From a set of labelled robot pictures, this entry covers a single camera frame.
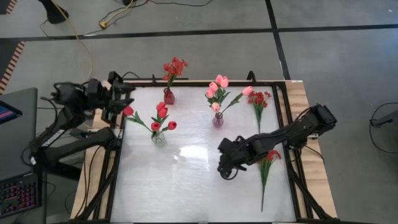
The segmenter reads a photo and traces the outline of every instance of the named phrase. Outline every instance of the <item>flower bouquet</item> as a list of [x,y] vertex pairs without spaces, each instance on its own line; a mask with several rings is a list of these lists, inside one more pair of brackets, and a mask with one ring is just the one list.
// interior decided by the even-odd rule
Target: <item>flower bouquet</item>
[[124,115],[126,115],[126,119],[138,124],[143,125],[148,131],[152,133],[152,136],[150,137],[152,141],[157,145],[157,146],[162,146],[165,144],[165,138],[163,132],[167,130],[174,130],[177,127],[177,123],[175,121],[170,121],[167,127],[163,128],[160,130],[160,127],[164,123],[164,121],[167,119],[168,114],[168,108],[166,108],[166,104],[161,102],[156,106],[157,110],[157,117],[152,118],[154,122],[150,125],[150,129],[145,125],[145,123],[140,119],[138,116],[138,112],[134,114],[134,110],[130,107],[127,106],[123,109]]
[[268,155],[265,158],[257,162],[260,168],[261,184],[262,184],[261,212],[264,206],[264,190],[266,189],[269,169],[271,168],[272,163],[277,159],[281,159],[281,156],[278,151],[273,149],[268,152]]
[[239,99],[245,95],[248,96],[250,92],[252,92],[252,87],[246,87],[242,93],[238,94],[230,103],[229,105],[220,112],[221,104],[225,100],[225,98],[230,94],[227,92],[225,88],[229,85],[229,81],[227,77],[222,75],[217,75],[216,81],[211,82],[209,84],[209,89],[206,91],[205,96],[207,98],[207,102],[209,102],[211,109],[216,113],[216,116],[213,118],[213,125],[216,128],[220,128],[224,124],[223,113],[227,110],[230,106],[239,103]]
[[253,105],[254,112],[257,118],[257,127],[259,134],[261,133],[260,126],[261,126],[261,114],[264,108],[268,106],[267,100],[271,97],[271,94],[265,91],[262,92],[255,92],[252,91],[249,94],[249,103]]
[[188,67],[188,63],[184,59],[179,60],[177,57],[173,57],[172,63],[166,63],[163,65],[163,69],[166,75],[163,76],[163,80],[167,81],[167,88],[164,89],[164,102],[168,105],[174,104],[174,94],[170,90],[173,81],[179,75],[182,75],[184,67]]

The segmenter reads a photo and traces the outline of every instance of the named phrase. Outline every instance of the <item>red vase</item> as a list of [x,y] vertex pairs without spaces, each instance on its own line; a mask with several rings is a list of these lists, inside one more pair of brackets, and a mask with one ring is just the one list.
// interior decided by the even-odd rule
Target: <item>red vase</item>
[[173,92],[169,88],[164,89],[164,103],[167,105],[173,105],[174,100],[175,97]]

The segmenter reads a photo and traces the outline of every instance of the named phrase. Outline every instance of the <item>pink vase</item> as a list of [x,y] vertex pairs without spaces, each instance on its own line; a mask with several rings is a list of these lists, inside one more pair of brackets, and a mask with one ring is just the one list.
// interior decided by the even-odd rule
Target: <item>pink vase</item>
[[164,103],[167,105],[173,105],[174,104],[174,94],[169,88],[164,89]]
[[218,112],[216,116],[213,118],[213,126],[215,128],[220,128],[224,124],[223,114]]

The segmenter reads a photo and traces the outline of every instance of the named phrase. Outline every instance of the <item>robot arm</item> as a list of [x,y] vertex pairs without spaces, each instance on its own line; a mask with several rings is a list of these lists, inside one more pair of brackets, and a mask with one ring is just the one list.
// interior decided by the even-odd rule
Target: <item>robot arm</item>
[[218,146],[221,156],[217,170],[222,178],[228,179],[232,169],[245,171],[243,164],[252,165],[265,158],[275,145],[287,141],[290,146],[304,147],[309,135],[321,135],[333,129],[336,122],[326,106],[315,105],[303,111],[290,125],[272,133],[255,134],[247,139],[238,136],[233,142],[224,138]]
[[30,143],[30,161],[40,167],[54,166],[61,158],[85,150],[92,146],[110,147],[116,136],[110,128],[100,129],[87,139],[79,140],[60,147],[50,147],[63,133],[77,128],[86,119],[85,112],[103,109],[106,118],[119,114],[134,99],[120,100],[120,95],[130,90],[123,86],[121,77],[116,72],[109,74],[112,83],[110,90],[101,82],[91,79],[87,87],[70,82],[56,83],[53,101],[63,105],[55,122],[35,141]]

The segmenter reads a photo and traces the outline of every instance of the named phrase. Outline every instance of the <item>yellow cable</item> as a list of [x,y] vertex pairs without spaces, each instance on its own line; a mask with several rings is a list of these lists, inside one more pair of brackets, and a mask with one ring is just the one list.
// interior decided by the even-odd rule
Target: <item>yellow cable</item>
[[72,28],[73,32],[75,33],[76,40],[78,40],[78,41],[82,44],[82,46],[84,46],[84,48],[85,48],[86,51],[87,51],[88,56],[90,57],[90,71],[88,72],[88,75],[87,75],[87,80],[89,80],[89,79],[91,78],[91,73],[93,72],[93,57],[92,57],[91,54],[90,54],[90,50],[88,50],[88,47],[85,45],[85,43],[83,43],[83,41],[81,41],[81,40],[79,39],[79,36],[78,36],[78,34],[77,34],[77,31],[76,31],[75,27],[74,27],[73,24],[69,21],[68,17],[67,17],[67,16],[63,13],[63,11],[60,9],[60,7],[58,6],[58,4],[57,4],[54,0],[51,0],[51,1],[52,1],[52,3],[55,5],[55,7],[57,7],[57,9],[61,12],[62,16],[67,20],[67,23],[69,24],[69,26]]
[[108,26],[108,22],[109,22],[110,20],[112,20],[115,16],[119,15],[120,13],[122,13],[122,12],[128,10],[128,9],[130,8],[130,6],[132,5],[133,2],[134,2],[134,0],[131,0],[130,4],[129,4],[128,6],[126,6],[126,8],[124,8],[124,9],[122,9],[121,11],[115,13],[115,14],[114,14],[113,16],[111,16],[107,21],[100,22],[99,26],[100,26],[102,29],[105,29],[105,28]]

